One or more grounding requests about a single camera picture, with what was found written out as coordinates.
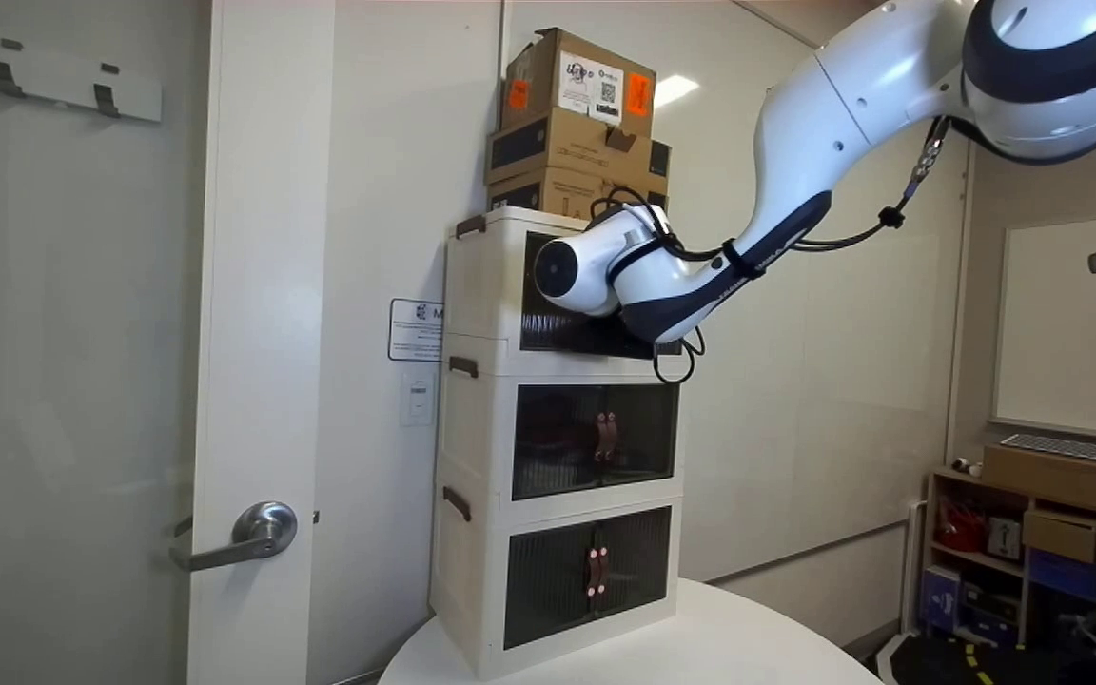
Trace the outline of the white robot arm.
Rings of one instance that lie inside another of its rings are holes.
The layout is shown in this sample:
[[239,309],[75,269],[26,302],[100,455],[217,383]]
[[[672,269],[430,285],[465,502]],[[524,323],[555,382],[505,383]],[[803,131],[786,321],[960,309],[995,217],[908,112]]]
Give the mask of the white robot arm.
[[918,120],[1059,162],[1096,147],[1096,0],[884,0],[780,80],[756,113],[752,212],[686,251],[659,207],[626,207],[538,251],[543,302],[676,341],[824,212],[842,175]]

